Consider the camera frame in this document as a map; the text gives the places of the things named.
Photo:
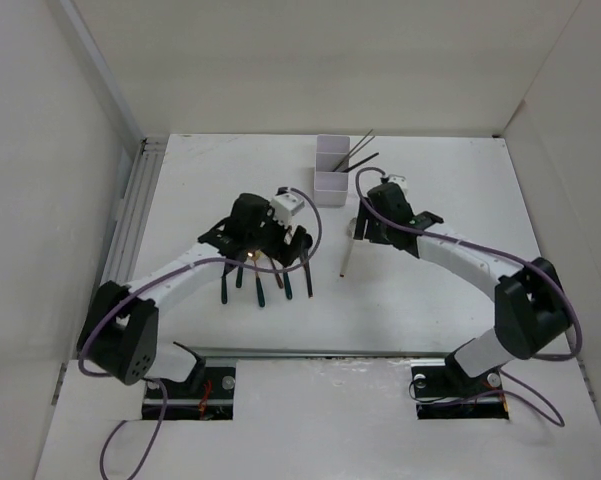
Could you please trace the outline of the black spoon wooden handle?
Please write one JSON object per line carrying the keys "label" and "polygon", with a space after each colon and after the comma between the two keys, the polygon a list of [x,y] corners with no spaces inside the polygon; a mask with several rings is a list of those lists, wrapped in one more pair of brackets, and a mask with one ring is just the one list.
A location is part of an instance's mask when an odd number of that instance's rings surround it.
{"label": "black spoon wooden handle", "polygon": [[300,252],[300,261],[302,263],[302,267],[304,270],[307,295],[309,298],[312,298],[314,296],[313,282],[312,282],[311,269],[310,269],[310,263],[309,263],[309,253],[310,253],[310,249],[312,246],[313,246],[312,236],[310,234],[306,234],[304,236],[303,244],[302,244],[302,248],[301,248],[301,252]]}

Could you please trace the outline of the beige spoon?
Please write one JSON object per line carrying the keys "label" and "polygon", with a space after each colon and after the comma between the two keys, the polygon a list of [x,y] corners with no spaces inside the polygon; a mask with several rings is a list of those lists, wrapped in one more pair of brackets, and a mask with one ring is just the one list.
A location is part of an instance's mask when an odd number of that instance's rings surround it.
{"label": "beige spoon", "polygon": [[356,228],[356,221],[357,221],[357,218],[354,217],[349,221],[349,223],[347,225],[347,243],[346,243],[346,248],[344,251],[343,259],[341,262],[341,267],[340,267],[340,272],[339,272],[340,278],[344,278],[347,273],[348,265],[350,262],[351,254],[352,254],[354,243],[355,243],[354,234],[355,234],[355,228]]}

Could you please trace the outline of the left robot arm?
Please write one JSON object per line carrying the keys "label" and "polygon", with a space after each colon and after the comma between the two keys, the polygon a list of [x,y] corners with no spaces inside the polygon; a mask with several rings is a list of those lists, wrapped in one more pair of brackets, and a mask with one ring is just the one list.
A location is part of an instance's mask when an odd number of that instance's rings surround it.
{"label": "left robot arm", "polygon": [[185,347],[162,341],[159,323],[167,313],[205,285],[225,278],[260,252],[279,263],[281,272],[303,266],[307,230],[293,224],[313,207],[304,192],[282,187],[271,199],[242,193],[228,216],[178,258],[143,278],[102,284],[89,307],[77,342],[78,368],[86,376],[115,378],[124,385],[168,380],[181,396],[203,387],[202,358]]}

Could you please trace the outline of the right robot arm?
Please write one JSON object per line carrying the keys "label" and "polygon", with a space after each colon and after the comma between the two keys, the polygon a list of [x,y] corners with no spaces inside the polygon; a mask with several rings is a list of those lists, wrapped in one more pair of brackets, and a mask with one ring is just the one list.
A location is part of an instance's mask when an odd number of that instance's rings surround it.
{"label": "right robot arm", "polygon": [[494,326],[445,358],[443,381],[454,393],[467,393],[497,367],[536,357],[575,323],[551,262],[528,262],[459,239],[441,217],[414,214],[403,189],[387,178],[360,199],[354,238],[437,265],[493,302]]}

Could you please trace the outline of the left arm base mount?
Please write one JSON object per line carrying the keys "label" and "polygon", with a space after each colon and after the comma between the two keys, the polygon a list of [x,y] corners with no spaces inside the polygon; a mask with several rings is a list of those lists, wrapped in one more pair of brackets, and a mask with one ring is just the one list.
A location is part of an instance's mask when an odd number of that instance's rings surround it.
{"label": "left arm base mount", "polygon": [[195,360],[183,382],[163,379],[167,391],[167,421],[226,421],[233,419],[236,360],[207,358],[190,347],[174,342],[173,351],[182,360]]}

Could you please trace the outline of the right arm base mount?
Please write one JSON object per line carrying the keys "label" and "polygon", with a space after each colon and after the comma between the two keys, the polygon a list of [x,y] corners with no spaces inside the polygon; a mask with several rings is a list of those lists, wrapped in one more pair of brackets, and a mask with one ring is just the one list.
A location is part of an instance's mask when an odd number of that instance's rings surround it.
{"label": "right arm base mount", "polygon": [[508,420],[502,377],[491,369],[476,378],[456,381],[443,359],[410,361],[408,393],[418,420]]}

